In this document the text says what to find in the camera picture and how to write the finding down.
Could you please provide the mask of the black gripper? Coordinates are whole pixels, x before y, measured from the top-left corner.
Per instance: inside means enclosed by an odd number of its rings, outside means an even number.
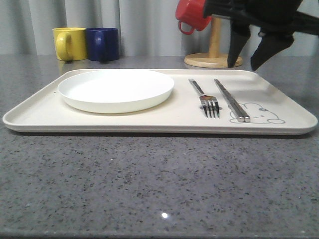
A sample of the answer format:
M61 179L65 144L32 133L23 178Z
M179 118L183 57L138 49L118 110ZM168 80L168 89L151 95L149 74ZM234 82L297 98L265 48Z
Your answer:
M264 35L251 57L251 68L256 71L293 44L293 33L319 34L319 18L298 11L301 3L301 0L206 0L202 16L230 20L229 68L235 66L251 36L249 26L261 29Z

